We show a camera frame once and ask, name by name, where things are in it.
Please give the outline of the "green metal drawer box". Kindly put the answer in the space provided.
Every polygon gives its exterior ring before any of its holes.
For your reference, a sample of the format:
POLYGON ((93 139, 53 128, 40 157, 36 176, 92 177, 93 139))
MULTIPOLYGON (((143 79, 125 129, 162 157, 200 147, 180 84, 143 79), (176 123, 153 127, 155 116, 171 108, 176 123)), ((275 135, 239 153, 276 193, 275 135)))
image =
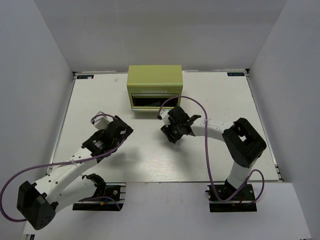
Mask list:
POLYGON ((180 105, 183 91, 183 72, 181 65, 130 65, 127 75, 127 92, 132 111, 156 112, 159 107, 145 106, 161 102, 164 109, 180 105))

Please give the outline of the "green highlighter marker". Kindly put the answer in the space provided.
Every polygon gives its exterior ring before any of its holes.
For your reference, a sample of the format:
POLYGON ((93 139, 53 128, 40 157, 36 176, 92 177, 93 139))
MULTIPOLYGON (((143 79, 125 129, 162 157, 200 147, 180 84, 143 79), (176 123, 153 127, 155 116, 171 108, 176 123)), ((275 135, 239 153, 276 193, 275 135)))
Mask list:
POLYGON ((162 103, 160 101, 155 101, 155 102, 151 102, 146 104, 146 107, 160 107, 162 105, 162 103))

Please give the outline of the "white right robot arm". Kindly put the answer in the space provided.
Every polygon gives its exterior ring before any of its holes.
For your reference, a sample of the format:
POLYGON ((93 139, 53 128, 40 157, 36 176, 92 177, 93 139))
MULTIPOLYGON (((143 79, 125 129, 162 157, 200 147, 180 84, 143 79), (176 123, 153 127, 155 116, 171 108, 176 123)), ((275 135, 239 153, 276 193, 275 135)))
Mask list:
POLYGON ((250 122, 239 118, 234 122, 211 122, 200 115, 189 116, 180 106, 161 110, 157 116, 164 125, 160 130, 171 143, 182 136, 205 137, 225 143, 233 165, 225 181, 226 195, 236 200, 244 193, 244 184, 252 167, 267 148, 267 144, 250 122))

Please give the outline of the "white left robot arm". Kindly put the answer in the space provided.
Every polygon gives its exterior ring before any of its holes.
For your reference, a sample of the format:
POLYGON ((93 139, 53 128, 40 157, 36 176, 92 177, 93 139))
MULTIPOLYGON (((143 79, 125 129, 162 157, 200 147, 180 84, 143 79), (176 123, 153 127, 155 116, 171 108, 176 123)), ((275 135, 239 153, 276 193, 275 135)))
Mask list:
POLYGON ((118 116, 109 121, 101 112, 91 122, 97 131, 66 164, 34 183, 25 181, 20 185, 17 209, 35 230, 45 228, 59 211, 79 201, 112 202, 120 208, 120 187, 85 171, 114 153, 134 130, 118 116))

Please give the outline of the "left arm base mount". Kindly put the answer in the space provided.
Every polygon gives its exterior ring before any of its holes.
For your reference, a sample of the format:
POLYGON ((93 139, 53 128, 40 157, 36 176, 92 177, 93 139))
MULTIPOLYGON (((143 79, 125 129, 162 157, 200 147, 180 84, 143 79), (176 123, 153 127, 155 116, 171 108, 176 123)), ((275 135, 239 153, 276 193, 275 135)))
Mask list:
POLYGON ((74 203, 73 211, 121 211, 126 196, 125 183, 107 183, 95 173, 84 175, 82 179, 90 180, 95 187, 95 191, 92 196, 74 203))

